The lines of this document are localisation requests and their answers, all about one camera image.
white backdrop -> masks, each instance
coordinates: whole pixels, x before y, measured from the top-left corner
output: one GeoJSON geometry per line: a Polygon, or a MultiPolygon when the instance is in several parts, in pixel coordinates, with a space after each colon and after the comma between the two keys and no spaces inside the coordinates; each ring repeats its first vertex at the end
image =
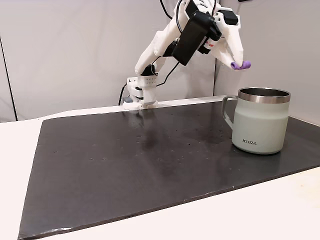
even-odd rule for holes
{"type": "Polygon", "coordinates": [[[239,11],[245,60],[252,67],[232,72],[217,65],[215,95],[245,87],[291,92],[290,115],[320,125],[320,1],[222,0],[239,11]]]}
{"type": "MultiPolygon", "coordinates": [[[[163,2],[173,15],[177,0],[163,2]]],[[[118,104],[139,56],[168,22],[159,0],[0,0],[19,120],[118,104]]],[[[167,60],[160,81],[175,63],[167,60]]],[[[158,88],[158,99],[212,96],[214,69],[211,55],[197,53],[158,88]]]]}

dark slate board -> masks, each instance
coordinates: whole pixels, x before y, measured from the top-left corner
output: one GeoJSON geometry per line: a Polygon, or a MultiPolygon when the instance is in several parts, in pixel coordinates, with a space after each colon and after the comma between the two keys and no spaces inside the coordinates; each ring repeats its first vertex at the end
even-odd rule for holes
{"type": "MultiPolygon", "coordinates": [[[[229,112],[235,101],[228,103],[229,112]]],[[[284,148],[241,151],[221,103],[43,122],[20,225],[37,239],[110,223],[320,166],[320,127],[290,118],[284,148]]]]}

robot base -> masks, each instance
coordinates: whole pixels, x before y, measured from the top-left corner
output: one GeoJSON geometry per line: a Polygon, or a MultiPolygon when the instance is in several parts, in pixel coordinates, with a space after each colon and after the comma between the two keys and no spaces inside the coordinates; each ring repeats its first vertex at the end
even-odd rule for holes
{"type": "Polygon", "coordinates": [[[134,102],[124,102],[122,104],[123,108],[129,111],[133,110],[142,110],[142,109],[155,109],[158,107],[158,101],[155,101],[154,104],[150,105],[142,105],[141,103],[138,103],[136,101],[134,102]]]}

white table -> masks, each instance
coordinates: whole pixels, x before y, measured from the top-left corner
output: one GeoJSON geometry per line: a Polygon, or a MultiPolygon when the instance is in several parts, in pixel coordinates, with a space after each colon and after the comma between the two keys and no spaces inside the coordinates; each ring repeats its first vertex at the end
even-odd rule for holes
{"type": "MultiPolygon", "coordinates": [[[[160,102],[160,107],[221,101],[221,96],[160,102]]],[[[111,106],[0,124],[0,239],[16,240],[43,120],[124,111],[111,106]]],[[[320,239],[320,167],[217,196],[49,240],[320,239]]]]}

mug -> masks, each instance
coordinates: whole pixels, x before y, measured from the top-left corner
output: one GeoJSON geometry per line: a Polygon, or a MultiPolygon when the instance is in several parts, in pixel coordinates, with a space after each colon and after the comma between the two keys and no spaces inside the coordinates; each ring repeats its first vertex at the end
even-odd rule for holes
{"type": "Polygon", "coordinates": [[[291,94],[271,88],[247,87],[222,100],[222,115],[232,129],[232,143],[254,154],[274,154],[284,145],[291,94]],[[233,123],[226,113],[229,98],[238,99],[233,123]]]}

